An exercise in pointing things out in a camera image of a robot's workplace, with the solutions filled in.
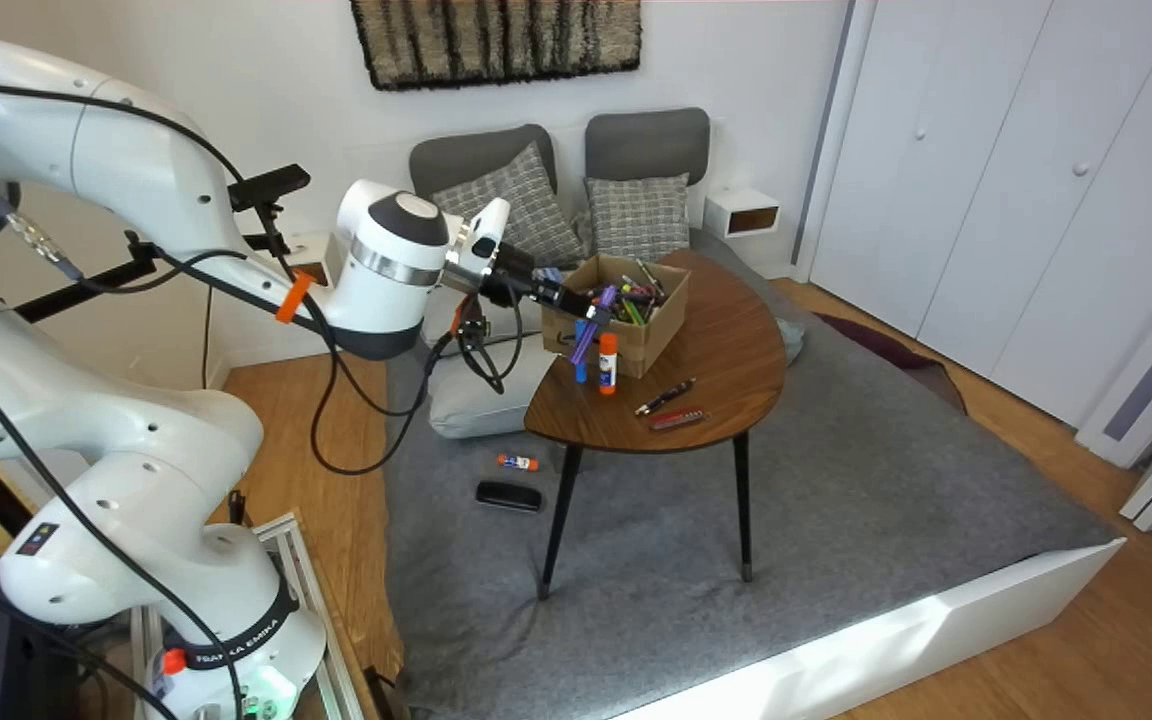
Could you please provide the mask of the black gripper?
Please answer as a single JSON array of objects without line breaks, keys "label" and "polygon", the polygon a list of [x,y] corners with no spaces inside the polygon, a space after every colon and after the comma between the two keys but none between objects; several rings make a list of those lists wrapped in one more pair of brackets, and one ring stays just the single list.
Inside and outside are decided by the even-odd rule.
[{"label": "black gripper", "polygon": [[567,287],[567,268],[535,266],[528,253],[505,244],[491,259],[490,281],[481,285],[481,298],[490,298],[501,308],[520,303],[525,298],[540,300],[546,308],[583,316],[587,300]]}]

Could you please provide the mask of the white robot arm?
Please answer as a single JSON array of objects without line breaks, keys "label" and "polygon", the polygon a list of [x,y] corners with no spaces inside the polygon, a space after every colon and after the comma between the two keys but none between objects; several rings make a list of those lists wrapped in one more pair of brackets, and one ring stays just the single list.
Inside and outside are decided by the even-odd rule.
[{"label": "white robot arm", "polygon": [[[236,224],[274,203],[270,186],[141,90],[0,41],[0,234],[28,228],[20,186],[115,217],[176,272],[359,355],[410,354],[442,285],[535,285],[535,259],[505,244],[501,199],[453,217],[359,182],[341,203],[331,285],[311,291],[259,266]],[[291,720],[323,624],[248,529],[211,515],[259,440],[236,397],[109,379],[0,300],[0,462],[84,462],[0,555],[10,606],[42,624],[154,608],[176,631],[155,667],[163,718]]]}]

